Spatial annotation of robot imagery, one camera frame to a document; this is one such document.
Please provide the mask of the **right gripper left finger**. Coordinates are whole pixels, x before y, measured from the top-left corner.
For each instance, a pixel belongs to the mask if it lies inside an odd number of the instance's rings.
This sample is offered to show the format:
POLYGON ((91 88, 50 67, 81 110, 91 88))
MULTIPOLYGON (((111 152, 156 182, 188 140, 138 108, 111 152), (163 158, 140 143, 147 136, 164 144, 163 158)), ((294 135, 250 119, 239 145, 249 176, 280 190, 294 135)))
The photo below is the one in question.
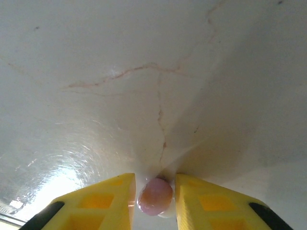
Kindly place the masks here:
POLYGON ((134 173, 124 173, 60 196, 25 224, 27 230, 130 230, 134 173))

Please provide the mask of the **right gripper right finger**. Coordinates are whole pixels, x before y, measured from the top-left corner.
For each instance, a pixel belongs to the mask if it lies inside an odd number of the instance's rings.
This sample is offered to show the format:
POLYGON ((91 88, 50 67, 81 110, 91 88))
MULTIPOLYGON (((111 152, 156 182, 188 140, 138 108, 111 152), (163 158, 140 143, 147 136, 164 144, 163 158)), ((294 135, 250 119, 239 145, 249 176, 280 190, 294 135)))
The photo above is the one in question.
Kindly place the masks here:
POLYGON ((176 174, 175 201, 180 230, 291 229, 262 201, 186 174, 176 174))

